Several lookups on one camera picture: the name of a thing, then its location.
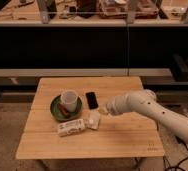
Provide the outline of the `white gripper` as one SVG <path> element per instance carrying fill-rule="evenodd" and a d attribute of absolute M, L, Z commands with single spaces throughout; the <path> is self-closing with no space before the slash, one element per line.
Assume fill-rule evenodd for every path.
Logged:
<path fill-rule="evenodd" d="M 106 103 L 106 109 L 113 116 L 123 114 L 127 109 L 127 97 L 115 96 Z"/>

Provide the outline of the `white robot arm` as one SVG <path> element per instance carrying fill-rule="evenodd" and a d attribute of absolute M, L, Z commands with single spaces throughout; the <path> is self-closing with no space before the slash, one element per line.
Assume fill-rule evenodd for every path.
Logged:
<path fill-rule="evenodd" d="M 176 136 L 188 143 L 188 117 L 173 112 L 156 102 L 156 94 L 148 89 L 129 91 L 106 103 L 111 115 L 137 112 L 167 127 Z"/>

